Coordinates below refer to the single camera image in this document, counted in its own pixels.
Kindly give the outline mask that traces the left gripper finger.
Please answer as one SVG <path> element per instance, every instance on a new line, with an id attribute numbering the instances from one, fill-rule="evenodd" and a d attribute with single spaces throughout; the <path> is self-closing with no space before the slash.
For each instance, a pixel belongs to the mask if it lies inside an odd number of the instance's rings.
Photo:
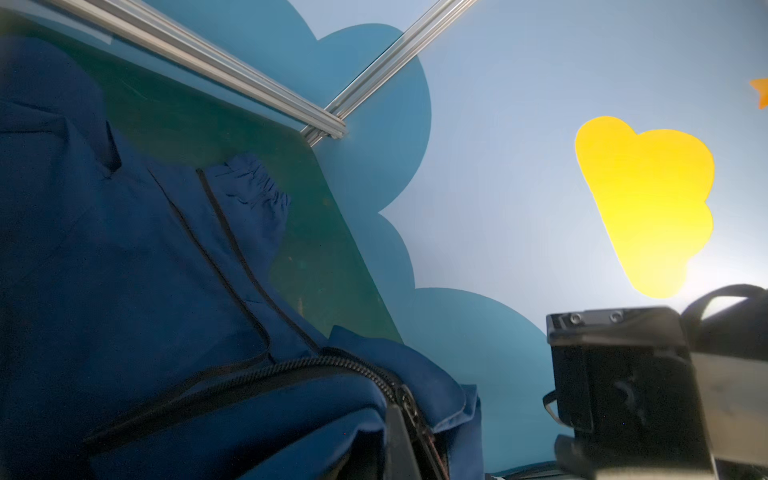
<path id="1" fill-rule="evenodd" d="M 402 410 L 395 404 L 389 405 L 386 413 L 383 478 L 386 480 L 422 479 Z"/>

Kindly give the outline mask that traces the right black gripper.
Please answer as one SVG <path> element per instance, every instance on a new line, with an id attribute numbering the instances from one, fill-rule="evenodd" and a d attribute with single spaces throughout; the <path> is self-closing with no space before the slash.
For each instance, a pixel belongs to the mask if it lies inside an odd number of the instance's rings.
<path id="1" fill-rule="evenodd" d="M 668 307 L 546 318 L 554 389 L 543 404 L 572 435 L 558 466 L 583 479 L 714 479 L 693 361 Z"/>

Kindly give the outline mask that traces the navy blue zip jacket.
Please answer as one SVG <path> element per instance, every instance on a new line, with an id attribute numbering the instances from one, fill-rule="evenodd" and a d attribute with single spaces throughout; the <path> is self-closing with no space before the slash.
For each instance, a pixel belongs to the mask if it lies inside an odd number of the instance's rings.
<path id="1" fill-rule="evenodd" d="M 2 477 L 384 479 L 395 404 L 422 479 L 482 478 L 475 387 L 269 286 L 288 204 L 251 155 L 137 152 L 68 55 L 4 37 Z"/>

